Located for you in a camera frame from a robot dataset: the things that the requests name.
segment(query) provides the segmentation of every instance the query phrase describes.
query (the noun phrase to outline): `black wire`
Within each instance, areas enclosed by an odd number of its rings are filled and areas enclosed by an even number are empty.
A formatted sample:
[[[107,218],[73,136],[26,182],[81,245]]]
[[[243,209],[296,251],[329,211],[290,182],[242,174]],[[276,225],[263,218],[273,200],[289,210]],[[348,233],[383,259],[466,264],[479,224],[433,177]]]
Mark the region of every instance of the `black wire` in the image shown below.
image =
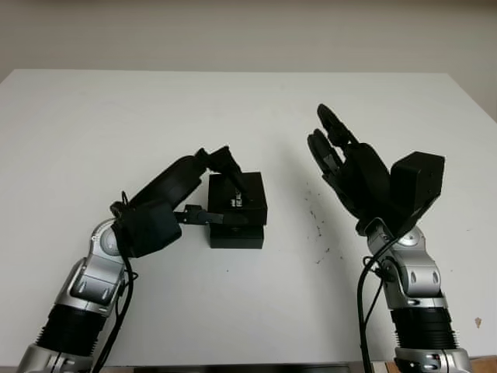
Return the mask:
[[[128,204],[128,199],[126,193],[121,192],[122,204],[124,207]],[[123,255],[123,252],[120,250],[119,246],[117,247],[119,250],[119,254],[123,259],[124,268],[127,273],[127,282],[123,284],[121,289],[118,289],[120,292],[116,299],[116,322],[114,323],[114,327],[112,328],[109,337],[107,338],[106,343],[104,344],[102,351],[100,352],[99,358],[97,359],[95,366],[93,367],[92,373],[99,373],[100,370],[105,365],[107,358],[109,357],[110,351],[112,350],[112,346],[114,342],[116,342],[117,334],[120,331],[121,326],[123,325],[124,316],[126,316],[127,310],[130,307],[131,299],[133,297],[133,289],[134,289],[134,281],[138,278],[138,274],[133,272],[133,268],[131,267],[130,260],[126,255]],[[123,294],[124,290],[127,289],[126,298],[124,299],[123,309],[119,312],[119,302],[117,301]]]
[[[121,312],[117,313],[116,322],[112,331],[110,332],[109,337],[107,338],[106,344],[103,346],[102,352],[100,353],[99,358],[97,359],[95,366],[93,367],[93,373],[99,373],[106,363],[107,358],[109,357],[110,351],[112,350],[112,346],[114,342],[116,342],[117,334],[120,331],[121,326],[123,325],[124,316],[126,316],[127,310],[130,307],[131,298],[133,297],[133,289],[134,289],[134,275],[133,269],[131,268],[130,260],[123,256],[124,266],[126,267],[126,272],[128,273],[128,282],[127,282],[127,293],[126,298],[124,300],[123,309]]]
[[[360,335],[360,350],[363,356],[363,366],[365,373],[373,373],[371,369],[370,353],[367,348],[367,336],[366,336],[366,322],[364,320],[364,310],[363,310],[363,288],[364,282],[366,280],[367,274],[370,272],[371,268],[378,259],[398,241],[398,238],[391,240],[390,242],[383,245],[371,259],[365,263],[363,271],[360,273],[359,281],[357,282],[357,315],[359,316],[359,335]]]
[[[366,319],[364,320],[364,326],[367,326],[367,322],[370,319],[371,313],[373,313],[374,306],[376,305],[376,301],[378,300],[378,297],[380,296],[381,288],[383,287],[384,282],[385,281],[382,278],[380,280],[380,285],[378,286],[378,289],[376,290],[376,294],[374,295],[373,301],[371,302],[370,310],[367,312]]]
[[[367,264],[367,260],[372,260],[373,257],[372,256],[365,256],[363,258],[363,265],[366,266]],[[367,314],[366,314],[366,319],[364,321],[364,324],[367,326],[367,322],[369,321],[370,319],[370,316],[371,316],[371,313],[373,313],[373,310],[374,310],[374,306],[376,305],[376,302],[378,300],[378,297],[380,296],[380,293],[381,293],[381,288],[383,287],[383,284],[384,284],[384,270],[382,269],[381,267],[381,263],[377,260],[375,260],[375,263],[378,265],[378,267],[374,270],[370,270],[370,272],[373,272],[374,274],[376,274],[379,278],[380,278],[380,285],[378,286],[378,289],[376,290],[376,294],[374,295],[374,298],[373,298],[373,301],[371,302],[371,306],[370,306],[370,309],[368,310]]]

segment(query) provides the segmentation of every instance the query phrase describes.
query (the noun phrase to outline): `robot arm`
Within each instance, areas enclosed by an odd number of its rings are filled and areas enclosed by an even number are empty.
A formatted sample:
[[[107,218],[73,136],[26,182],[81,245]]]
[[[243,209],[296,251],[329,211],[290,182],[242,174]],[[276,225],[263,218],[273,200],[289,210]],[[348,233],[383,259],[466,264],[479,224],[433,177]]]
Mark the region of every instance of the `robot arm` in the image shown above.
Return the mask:
[[[117,299],[125,285],[129,285],[129,296],[133,291],[128,258],[153,253],[176,241],[181,237],[179,223],[244,224],[243,216],[211,214],[201,206],[186,205],[185,211],[173,212],[200,185],[200,176],[207,169],[227,175],[240,194],[248,198],[239,177],[242,171],[225,146],[212,154],[200,149],[193,156],[179,159],[132,200],[115,202],[111,206],[115,219],[104,221],[92,233],[88,256],[71,269],[47,324],[36,343],[27,348],[18,373],[90,371],[93,349]],[[122,323],[126,309],[125,302],[116,322]],[[95,373],[105,362],[113,344],[110,339],[115,339],[120,324],[109,336],[108,348],[104,347],[106,352],[98,359]]]
[[[395,362],[402,373],[471,372],[467,352],[457,348],[440,272],[425,248],[425,236],[416,222],[440,195],[444,158],[414,152],[396,162],[391,171],[374,149],[359,143],[326,106],[318,116],[320,131],[308,145],[344,207],[359,221],[356,230],[367,237],[373,254],[358,285],[360,339],[366,373],[371,372],[362,288],[376,263],[395,324],[400,347]],[[340,157],[335,147],[342,150]]]

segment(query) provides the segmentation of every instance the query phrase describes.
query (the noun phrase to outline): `white tabletop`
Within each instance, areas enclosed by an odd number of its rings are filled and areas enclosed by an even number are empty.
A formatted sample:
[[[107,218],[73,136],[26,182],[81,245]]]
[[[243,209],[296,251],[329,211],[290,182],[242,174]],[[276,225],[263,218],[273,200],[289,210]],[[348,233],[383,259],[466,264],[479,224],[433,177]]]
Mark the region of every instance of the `white tabletop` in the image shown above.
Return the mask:
[[[308,151],[321,102],[388,166],[413,150],[447,157],[420,227],[461,346],[496,354],[497,125],[448,75],[25,70],[0,85],[0,365],[17,365],[36,339],[121,190],[132,196],[180,156],[225,144],[262,172],[263,249],[210,249],[206,229],[189,226],[133,260],[140,278],[108,364],[359,360],[368,251]],[[207,206],[203,180],[189,203]],[[393,357],[383,295],[369,336],[373,359]]]

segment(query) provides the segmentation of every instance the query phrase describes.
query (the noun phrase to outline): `robot forearm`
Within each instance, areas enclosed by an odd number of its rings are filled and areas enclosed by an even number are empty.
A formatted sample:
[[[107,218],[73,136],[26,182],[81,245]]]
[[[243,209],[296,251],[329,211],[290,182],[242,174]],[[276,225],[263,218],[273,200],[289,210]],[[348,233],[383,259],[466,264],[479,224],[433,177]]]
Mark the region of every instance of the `robot forearm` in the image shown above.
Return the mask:
[[[93,232],[88,257],[73,266],[47,324],[36,343],[27,348],[18,373],[92,368],[93,349],[124,279],[112,223],[113,220],[105,221]]]
[[[369,234],[368,246],[375,253],[390,239],[379,224]],[[447,301],[440,290],[440,272],[425,243],[421,230],[414,227],[379,260],[398,336],[395,362],[402,373],[471,372],[466,350],[457,348]]]

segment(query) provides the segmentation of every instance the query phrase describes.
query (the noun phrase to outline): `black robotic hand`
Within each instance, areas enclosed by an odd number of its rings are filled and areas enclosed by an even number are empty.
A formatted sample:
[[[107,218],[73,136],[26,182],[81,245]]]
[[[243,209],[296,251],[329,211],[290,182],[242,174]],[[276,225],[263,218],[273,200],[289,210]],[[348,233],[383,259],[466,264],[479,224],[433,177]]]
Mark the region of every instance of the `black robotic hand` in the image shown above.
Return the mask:
[[[122,201],[112,204],[110,210],[116,217],[112,229],[121,255],[138,258],[163,249],[181,237],[179,223],[244,225],[245,218],[239,214],[211,214],[196,205],[174,212],[200,185],[200,177],[207,169],[225,175],[248,198],[242,171],[229,147],[211,154],[201,148],[195,155],[178,159],[129,202],[123,195]]]
[[[308,136],[309,148],[323,179],[359,219],[357,232],[367,235],[377,218],[395,237],[413,228],[440,195],[444,157],[413,152],[388,172],[374,149],[358,142],[327,106],[319,105],[318,116],[328,138],[316,129]],[[335,148],[342,150],[342,157]]]

